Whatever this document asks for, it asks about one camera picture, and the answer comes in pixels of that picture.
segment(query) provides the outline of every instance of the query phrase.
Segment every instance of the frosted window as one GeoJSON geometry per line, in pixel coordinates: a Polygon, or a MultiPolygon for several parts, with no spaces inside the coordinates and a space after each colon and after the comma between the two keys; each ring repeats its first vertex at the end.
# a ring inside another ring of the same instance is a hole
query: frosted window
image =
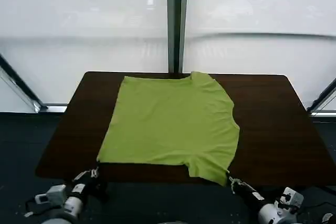
{"type": "Polygon", "coordinates": [[[184,72],[288,77],[308,107],[335,78],[333,0],[187,0],[184,72]]]}
{"type": "Polygon", "coordinates": [[[167,0],[0,0],[0,53],[45,103],[86,71],[167,72],[167,0]]]}

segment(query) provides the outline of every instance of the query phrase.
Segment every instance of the floor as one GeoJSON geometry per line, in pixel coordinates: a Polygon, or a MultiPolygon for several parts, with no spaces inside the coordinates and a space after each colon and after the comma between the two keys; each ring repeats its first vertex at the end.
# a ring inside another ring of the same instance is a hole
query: floor
{"type": "MultiPolygon", "coordinates": [[[[47,218],[25,218],[25,201],[46,192],[59,180],[42,179],[34,169],[48,144],[60,115],[0,114],[0,222],[11,224],[41,223],[47,218]]],[[[336,162],[336,123],[315,122],[330,155],[336,162]]],[[[256,223],[242,200],[229,188],[203,185],[110,184],[111,199],[101,205],[90,199],[80,223],[256,223]]],[[[318,188],[302,192],[304,205],[323,201],[336,204],[336,196],[318,188]]],[[[299,216],[304,224],[318,223],[326,212],[336,208],[321,206],[299,216]]]]}

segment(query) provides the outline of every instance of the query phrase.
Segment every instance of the dark brown tabletop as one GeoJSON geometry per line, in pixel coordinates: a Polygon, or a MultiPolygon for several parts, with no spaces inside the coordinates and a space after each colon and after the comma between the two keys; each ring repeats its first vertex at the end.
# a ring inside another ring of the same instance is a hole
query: dark brown tabletop
{"type": "MultiPolygon", "coordinates": [[[[37,176],[69,180],[95,167],[124,76],[187,74],[87,72],[40,159],[37,176]]],[[[252,185],[336,185],[336,166],[285,76],[211,76],[233,100],[240,126],[229,167],[233,176],[252,185]]],[[[100,172],[111,182],[206,182],[190,178],[185,166],[102,164],[100,172]]]]}

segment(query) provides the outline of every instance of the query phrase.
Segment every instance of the t-shirt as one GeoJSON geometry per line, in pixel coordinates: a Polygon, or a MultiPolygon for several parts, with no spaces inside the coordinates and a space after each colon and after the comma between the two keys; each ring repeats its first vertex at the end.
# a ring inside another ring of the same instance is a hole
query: t-shirt
{"type": "Polygon", "coordinates": [[[191,177],[224,185],[239,137],[233,107],[205,73],[184,79],[125,77],[97,160],[186,165],[191,177]]]}

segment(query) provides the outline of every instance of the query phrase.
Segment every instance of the metal pole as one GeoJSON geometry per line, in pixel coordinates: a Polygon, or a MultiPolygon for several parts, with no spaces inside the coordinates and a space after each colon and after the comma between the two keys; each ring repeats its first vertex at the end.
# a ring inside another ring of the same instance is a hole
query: metal pole
{"type": "Polygon", "coordinates": [[[182,73],[187,0],[167,0],[169,72],[182,73]]]}

